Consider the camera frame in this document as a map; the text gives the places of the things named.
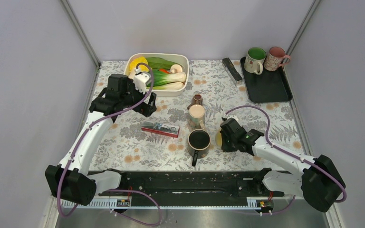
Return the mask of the yellow mug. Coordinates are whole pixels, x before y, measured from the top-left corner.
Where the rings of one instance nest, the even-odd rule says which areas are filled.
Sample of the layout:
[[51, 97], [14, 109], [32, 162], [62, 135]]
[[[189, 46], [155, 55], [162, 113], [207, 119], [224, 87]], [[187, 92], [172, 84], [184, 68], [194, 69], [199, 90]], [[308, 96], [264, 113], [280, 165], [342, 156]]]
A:
[[221, 135], [221, 132], [218, 131], [215, 135], [215, 142], [216, 142], [216, 145], [221, 147], [222, 146], [222, 135]]

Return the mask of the black interior mug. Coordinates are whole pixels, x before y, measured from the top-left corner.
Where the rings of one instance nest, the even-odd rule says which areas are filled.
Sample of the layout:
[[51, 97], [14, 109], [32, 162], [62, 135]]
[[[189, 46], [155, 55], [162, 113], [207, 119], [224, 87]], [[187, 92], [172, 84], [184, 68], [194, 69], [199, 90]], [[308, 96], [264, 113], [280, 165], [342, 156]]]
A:
[[197, 161], [206, 157], [209, 153], [211, 138], [207, 131], [195, 129], [188, 136], [188, 153], [192, 156], [192, 166], [195, 167]]

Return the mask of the cream christmas mug green inside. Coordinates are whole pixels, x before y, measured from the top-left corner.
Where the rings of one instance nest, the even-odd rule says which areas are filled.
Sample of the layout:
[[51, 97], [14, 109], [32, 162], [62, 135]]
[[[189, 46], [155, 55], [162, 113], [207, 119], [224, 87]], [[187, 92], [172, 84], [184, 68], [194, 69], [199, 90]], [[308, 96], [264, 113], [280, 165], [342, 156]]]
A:
[[244, 61], [244, 69], [249, 73], [261, 75], [265, 58], [266, 52], [263, 49], [259, 47], [250, 48]]

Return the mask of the pink ghost pattern mug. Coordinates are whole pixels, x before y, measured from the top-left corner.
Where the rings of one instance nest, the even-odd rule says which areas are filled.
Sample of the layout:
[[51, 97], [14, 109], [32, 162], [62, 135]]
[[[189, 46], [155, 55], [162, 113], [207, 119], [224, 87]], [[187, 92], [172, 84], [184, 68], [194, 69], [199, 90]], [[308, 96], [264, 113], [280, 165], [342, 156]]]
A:
[[281, 47], [271, 47], [264, 61], [264, 69], [268, 71], [276, 71], [279, 67], [287, 65], [291, 61], [291, 57], [286, 54]]

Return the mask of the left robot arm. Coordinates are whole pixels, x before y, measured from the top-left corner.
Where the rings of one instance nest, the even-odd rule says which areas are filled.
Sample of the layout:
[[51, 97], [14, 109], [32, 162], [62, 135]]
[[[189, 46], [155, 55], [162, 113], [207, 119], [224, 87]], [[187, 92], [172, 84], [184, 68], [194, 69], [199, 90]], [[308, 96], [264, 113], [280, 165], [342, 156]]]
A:
[[107, 87], [92, 101], [84, 130], [58, 165], [49, 165], [45, 177], [58, 200], [88, 205], [95, 195], [111, 189], [116, 195], [128, 191], [128, 183], [116, 171], [89, 175], [89, 167], [104, 135], [116, 118], [129, 110], [149, 117], [155, 110], [156, 94], [146, 91], [153, 78], [141, 72], [129, 78], [112, 74]]

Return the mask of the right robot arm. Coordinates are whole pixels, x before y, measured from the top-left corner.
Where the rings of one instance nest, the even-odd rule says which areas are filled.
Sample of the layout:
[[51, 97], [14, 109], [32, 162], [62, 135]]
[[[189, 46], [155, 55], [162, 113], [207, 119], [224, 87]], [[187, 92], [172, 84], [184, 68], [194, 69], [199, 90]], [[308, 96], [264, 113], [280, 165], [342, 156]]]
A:
[[253, 183], [258, 195], [279, 191], [300, 196], [320, 212], [327, 212], [339, 196], [345, 195], [346, 184], [327, 156], [296, 155], [273, 144], [260, 131], [246, 131], [234, 118], [225, 118], [220, 127], [223, 152], [248, 153], [284, 169], [280, 172], [264, 168]]

